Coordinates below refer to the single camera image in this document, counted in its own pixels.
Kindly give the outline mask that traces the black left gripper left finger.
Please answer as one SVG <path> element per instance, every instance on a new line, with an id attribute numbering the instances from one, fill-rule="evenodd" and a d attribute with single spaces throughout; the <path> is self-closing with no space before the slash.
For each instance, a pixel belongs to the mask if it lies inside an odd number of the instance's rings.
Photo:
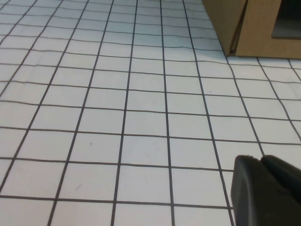
<path id="1" fill-rule="evenodd" d="M 264 165 L 251 156 L 235 158 L 231 199 L 237 226 L 280 226 L 283 188 Z"/>

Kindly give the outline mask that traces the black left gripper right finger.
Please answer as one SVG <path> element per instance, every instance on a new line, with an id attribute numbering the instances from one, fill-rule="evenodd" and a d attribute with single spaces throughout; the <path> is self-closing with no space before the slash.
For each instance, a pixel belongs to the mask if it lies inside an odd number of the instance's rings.
<path id="1" fill-rule="evenodd" d="M 262 157 L 261 162 L 280 185 L 276 197 L 279 226 L 301 224 L 301 170 L 273 155 Z"/>

